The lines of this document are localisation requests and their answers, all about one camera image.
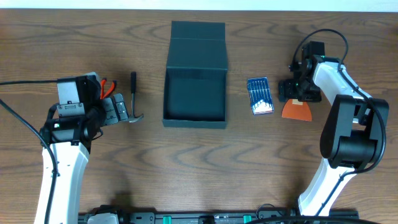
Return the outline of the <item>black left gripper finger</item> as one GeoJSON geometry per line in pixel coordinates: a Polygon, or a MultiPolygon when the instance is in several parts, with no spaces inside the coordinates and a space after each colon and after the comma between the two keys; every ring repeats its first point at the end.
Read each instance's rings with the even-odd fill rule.
{"type": "Polygon", "coordinates": [[[126,109],[126,105],[125,105],[125,101],[124,101],[124,97],[122,94],[118,93],[114,95],[114,101],[115,101],[115,105],[116,105],[116,111],[117,114],[119,116],[119,120],[120,121],[127,121],[127,119],[129,118],[127,109],[126,109]]]}
{"type": "Polygon", "coordinates": [[[102,126],[110,126],[119,122],[115,103],[112,98],[104,98],[101,100],[102,107],[105,110],[106,117],[102,126]]]}

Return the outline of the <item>black handled claw hammer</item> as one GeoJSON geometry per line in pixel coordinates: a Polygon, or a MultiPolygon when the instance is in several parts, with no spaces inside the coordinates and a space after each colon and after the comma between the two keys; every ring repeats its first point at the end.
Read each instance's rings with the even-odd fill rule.
{"type": "Polygon", "coordinates": [[[131,114],[126,120],[129,123],[136,123],[144,118],[143,114],[139,116],[135,115],[136,78],[137,78],[137,73],[131,72],[131,114]]]}

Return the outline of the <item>orange scraper with wooden handle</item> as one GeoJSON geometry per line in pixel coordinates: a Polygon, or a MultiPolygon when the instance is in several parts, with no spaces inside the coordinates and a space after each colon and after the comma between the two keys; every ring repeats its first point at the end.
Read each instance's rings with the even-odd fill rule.
{"type": "Polygon", "coordinates": [[[282,110],[282,117],[301,121],[312,121],[312,113],[307,102],[289,99],[282,110]]]}

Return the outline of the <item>blue precision screwdriver set case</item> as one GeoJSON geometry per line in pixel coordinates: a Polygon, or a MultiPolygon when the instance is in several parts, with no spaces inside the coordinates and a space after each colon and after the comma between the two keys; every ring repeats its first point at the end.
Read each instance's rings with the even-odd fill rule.
{"type": "Polygon", "coordinates": [[[250,78],[247,89],[253,115],[272,114],[274,104],[267,77],[250,78]]]}

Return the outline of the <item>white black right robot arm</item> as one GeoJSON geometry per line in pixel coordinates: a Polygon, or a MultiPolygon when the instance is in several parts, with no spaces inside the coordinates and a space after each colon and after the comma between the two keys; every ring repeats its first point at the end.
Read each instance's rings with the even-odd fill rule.
{"type": "Polygon", "coordinates": [[[386,150],[389,104],[363,91],[348,75],[342,60],[320,54],[293,60],[294,76],[279,83],[279,100],[331,104],[320,137],[321,163],[307,189],[298,197],[304,216],[326,217],[356,175],[369,172],[386,150]]]}

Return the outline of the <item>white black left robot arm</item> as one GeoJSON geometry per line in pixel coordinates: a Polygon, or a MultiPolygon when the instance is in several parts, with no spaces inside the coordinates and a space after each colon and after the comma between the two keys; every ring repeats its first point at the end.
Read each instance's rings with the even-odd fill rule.
{"type": "Polygon", "coordinates": [[[76,223],[91,143],[102,127],[127,121],[121,94],[109,96],[95,72],[56,81],[59,102],[40,129],[44,162],[35,223],[76,223]]]}

